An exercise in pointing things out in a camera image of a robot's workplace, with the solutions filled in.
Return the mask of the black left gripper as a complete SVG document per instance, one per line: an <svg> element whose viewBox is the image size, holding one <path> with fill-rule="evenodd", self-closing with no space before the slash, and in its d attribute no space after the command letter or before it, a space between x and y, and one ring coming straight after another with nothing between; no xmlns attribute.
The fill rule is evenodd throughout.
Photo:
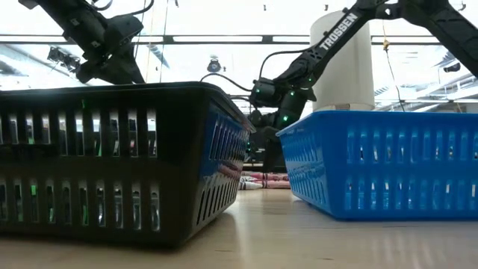
<svg viewBox="0 0 478 269"><path fill-rule="evenodd" d="M112 55L88 60L80 65L76 78L87 83L97 78L111 84L144 84L139 66L134 58L134 46L127 44Z"/></svg>

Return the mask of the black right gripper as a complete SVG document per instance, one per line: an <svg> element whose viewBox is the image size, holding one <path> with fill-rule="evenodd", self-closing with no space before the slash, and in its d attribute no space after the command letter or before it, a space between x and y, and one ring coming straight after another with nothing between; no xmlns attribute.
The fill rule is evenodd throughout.
<svg viewBox="0 0 478 269"><path fill-rule="evenodd" d="M317 100L311 89L289 90L279 97L277 111L269 114L262 114L258 110L258 107L264 107L264 103L260 105L257 99L253 100L252 103L257 108L248 116L248 119L264 136L264 172L273 172L276 167L285 165L282 145L276 133L298 121L309 100Z"/></svg>

